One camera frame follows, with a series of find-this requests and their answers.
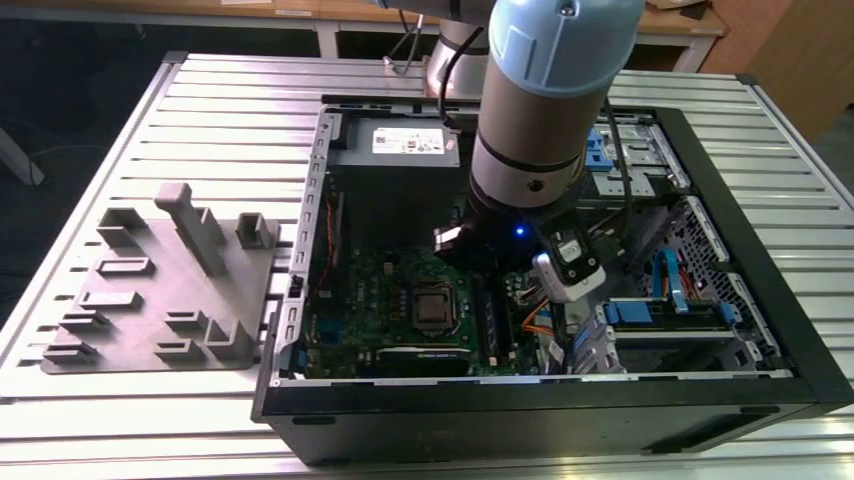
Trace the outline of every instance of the white table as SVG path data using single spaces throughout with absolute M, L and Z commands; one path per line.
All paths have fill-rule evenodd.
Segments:
M 157 215 L 162 180 L 186 181 L 218 219 L 258 211 L 293 242 L 321 95 L 422 94 L 422 67 L 380 61 L 174 54 L 163 63 L 0 332 L 0 478 L 175 478 L 324 474 L 250 421 L 257 369 L 81 376 L 42 373 L 103 246 L 106 208 Z M 854 377 L 854 200 L 761 89 L 732 76 L 625 72 L 616 105 L 681 108 L 849 378 Z M 281 248 L 278 264 L 289 265 Z M 274 274 L 284 291 L 288 274 Z M 441 478 L 845 478 L 854 408 L 784 423 L 694 455 L 420 466 Z M 358 471 L 413 471 L 413 465 Z

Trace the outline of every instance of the slotted metal surface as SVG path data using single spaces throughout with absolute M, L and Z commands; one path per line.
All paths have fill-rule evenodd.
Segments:
M 217 218 L 258 211 L 280 220 L 278 263 L 288 265 L 321 95 L 417 96 L 421 76 L 420 65 L 400 77 L 380 61 L 310 58 L 190 55 L 162 66 L 0 333 L 3 478 L 320 473 L 249 419 L 255 369 L 50 377 L 39 369 L 42 349 L 86 277 L 73 268 L 89 267 L 103 249 L 94 225 L 106 208 L 134 206 L 162 216 L 150 200 L 159 182 L 187 181 L 198 205 L 211 207 Z M 823 176 L 824 166 L 761 99 L 761 92 L 725 75 L 625 72 L 612 90 L 616 105 L 685 111 L 854 378 L 854 214 L 833 178 Z M 274 274 L 271 292 L 286 288 L 288 275 Z M 545 478 L 843 478 L 854 473 L 847 463 L 853 414 L 848 408 L 785 423 L 700 455 L 425 468 L 444 477 L 493 478 L 500 468 Z

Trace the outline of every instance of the red cable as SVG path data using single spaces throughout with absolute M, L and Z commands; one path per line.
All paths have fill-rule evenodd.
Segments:
M 330 275 L 330 270 L 333 270 L 333 255 L 336 249 L 333 248 L 333 204 L 330 203 L 330 197 L 326 198 L 326 243 L 329 245 L 326 267 L 324 269 L 324 275 L 321 276 L 321 281 L 316 287 L 316 294 L 313 297 L 318 295 L 321 287 L 324 287 L 324 284 L 326 283 L 326 278 Z

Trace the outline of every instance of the motherboard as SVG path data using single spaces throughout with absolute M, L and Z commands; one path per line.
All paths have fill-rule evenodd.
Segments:
M 490 338 L 497 332 L 484 328 L 489 324 L 484 316 L 490 313 L 485 311 L 481 290 L 489 280 L 456 270 L 429 248 L 360 249 L 352 255 L 344 284 L 318 293 L 320 308 L 310 330 L 308 375 L 312 378 L 354 378 L 369 375 L 369 371 L 372 376 L 410 373 L 378 373 L 382 367 L 377 361 L 384 355 L 393 357 L 394 364 L 406 370 L 408 356 L 424 359 L 436 354 L 437 349 L 444 355 L 437 359 L 444 376 L 449 368 L 454 370 L 456 360 L 460 360 L 460 375 L 537 373 L 536 355 L 528 354 L 538 348 L 533 336 L 522 337 L 512 332 L 517 340 L 510 352 L 506 356 L 493 353 L 492 342 L 501 340 Z M 504 309 L 497 317 L 502 321 L 518 319 L 512 322 L 518 325 L 521 316 L 532 309 L 517 300 L 528 288 L 529 277 L 512 274 L 497 279 L 497 283 L 504 295 L 502 301 L 493 305 Z

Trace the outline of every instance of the label sticker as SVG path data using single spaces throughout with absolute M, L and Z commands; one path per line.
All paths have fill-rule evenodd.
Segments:
M 374 153 L 442 155 L 445 138 L 441 128 L 378 128 L 374 130 Z
M 313 13 L 306 10 L 277 10 L 277 15 L 288 15 L 289 17 L 312 17 Z
M 552 353 L 552 356 L 556 358 L 558 363 L 564 364 L 564 349 L 561 348 L 561 345 L 558 345 L 558 343 L 554 341 L 552 342 L 552 345 L 549 345 L 549 353 Z

